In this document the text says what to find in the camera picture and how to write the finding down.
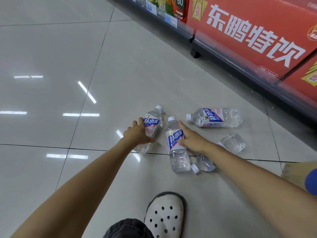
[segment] blue price tag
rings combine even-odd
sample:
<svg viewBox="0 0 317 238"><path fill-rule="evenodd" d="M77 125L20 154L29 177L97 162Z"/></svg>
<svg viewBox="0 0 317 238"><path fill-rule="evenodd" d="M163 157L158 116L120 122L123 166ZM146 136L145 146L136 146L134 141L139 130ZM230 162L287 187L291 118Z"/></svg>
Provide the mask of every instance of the blue price tag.
<svg viewBox="0 0 317 238"><path fill-rule="evenodd" d="M154 5L153 3L150 3L148 0L145 0L145 1L146 1L146 9L157 16L156 5Z"/></svg>
<svg viewBox="0 0 317 238"><path fill-rule="evenodd" d="M165 13L165 22L177 28L177 18Z"/></svg>

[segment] hand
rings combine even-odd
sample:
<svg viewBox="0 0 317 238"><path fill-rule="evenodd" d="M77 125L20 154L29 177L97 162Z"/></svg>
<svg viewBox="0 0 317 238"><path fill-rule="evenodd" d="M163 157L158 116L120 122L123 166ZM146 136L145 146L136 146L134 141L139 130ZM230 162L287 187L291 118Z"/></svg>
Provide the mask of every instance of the hand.
<svg viewBox="0 0 317 238"><path fill-rule="evenodd" d="M178 121L178 124L179 124L180 128L183 130L184 135L186 136L186 139L178 140L178 143L180 145L184 145L187 148L189 148L190 150L197 152L197 153L200 153L200 154L204 154L206 151L206 148L208 146L216 145L216 144L206 140L205 138L200 136L195 131L186 127L181 121Z"/></svg>
<svg viewBox="0 0 317 238"><path fill-rule="evenodd" d="M128 129L124 131L123 137L133 142L135 146L155 142L154 137L146 136L143 118L141 117L139 118L139 124L135 120L132 122L132 127L128 127Z"/></svg>

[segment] water bottle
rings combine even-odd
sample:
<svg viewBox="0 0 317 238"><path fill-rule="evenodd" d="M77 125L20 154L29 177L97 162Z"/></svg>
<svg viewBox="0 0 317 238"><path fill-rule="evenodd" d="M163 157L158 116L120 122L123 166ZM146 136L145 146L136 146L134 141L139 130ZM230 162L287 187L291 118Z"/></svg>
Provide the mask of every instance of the water bottle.
<svg viewBox="0 0 317 238"><path fill-rule="evenodd" d="M238 134L227 135L216 144L224 147L226 150L235 155L246 146L245 142ZM211 172L215 170L216 165L208 157L198 154L196 164L192 164L191 168L195 174L197 174L200 170Z"/></svg>
<svg viewBox="0 0 317 238"><path fill-rule="evenodd" d="M193 114L186 114L186 118L203 128L234 128L243 122L240 111L235 108L200 108Z"/></svg>
<svg viewBox="0 0 317 238"><path fill-rule="evenodd" d="M155 107L153 111L148 112L143 121L145 126L145 134L149 137L155 136L159 126L163 125L163 117L162 117L163 108L159 105ZM134 148L134 151L144 155L149 149L151 143L138 145Z"/></svg>
<svg viewBox="0 0 317 238"><path fill-rule="evenodd" d="M186 147L177 143L177 140L185 139L185 136L175 117L168 118L166 137L167 149L170 155L172 170L174 172L183 172L190 170L191 163L189 161Z"/></svg>

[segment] person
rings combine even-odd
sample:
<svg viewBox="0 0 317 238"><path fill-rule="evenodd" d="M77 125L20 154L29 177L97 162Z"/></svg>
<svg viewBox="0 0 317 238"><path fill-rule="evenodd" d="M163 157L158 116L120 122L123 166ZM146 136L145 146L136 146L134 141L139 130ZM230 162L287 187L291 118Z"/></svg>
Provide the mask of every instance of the person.
<svg viewBox="0 0 317 238"><path fill-rule="evenodd" d="M281 236L317 237L315 196L209 142L180 121L179 125L186 136L179 143L212 159ZM123 136L113 148L53 193L11 237L81 237L127 155L137 145L155 141L145 135L143 118L139 118L139 124L133 121ZM166 192L149 204L144 222L119 221L104 237L179 238L185 212L184 198Z"/></svg>

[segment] pant leg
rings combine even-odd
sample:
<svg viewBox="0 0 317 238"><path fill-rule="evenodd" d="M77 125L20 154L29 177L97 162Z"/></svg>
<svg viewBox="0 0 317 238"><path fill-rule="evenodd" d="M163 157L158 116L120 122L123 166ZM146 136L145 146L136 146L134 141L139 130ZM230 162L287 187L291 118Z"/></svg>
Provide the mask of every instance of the pant leg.
<svg viewBox="0 0 317 238"><path fill-rule="evenodd" d="M125 219L112 225L103 238L154 238L152 232L138 219Z"/></svg>

